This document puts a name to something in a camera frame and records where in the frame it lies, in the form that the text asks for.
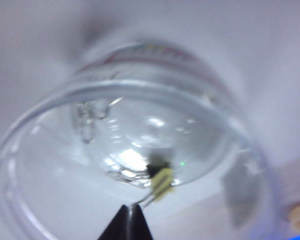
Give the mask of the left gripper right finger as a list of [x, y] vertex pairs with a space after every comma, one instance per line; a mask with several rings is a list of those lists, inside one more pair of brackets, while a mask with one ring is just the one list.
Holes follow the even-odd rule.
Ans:
[[142, 208], [136, 204], [131, 208], [130, 219], [131, 240], [152, 240], [153, 236], [148, 227]]

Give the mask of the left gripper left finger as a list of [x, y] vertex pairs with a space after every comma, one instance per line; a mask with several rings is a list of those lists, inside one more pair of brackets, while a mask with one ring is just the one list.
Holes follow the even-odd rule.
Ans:
[[122, 205], [98, 240], [132, 240], [129, 207]]

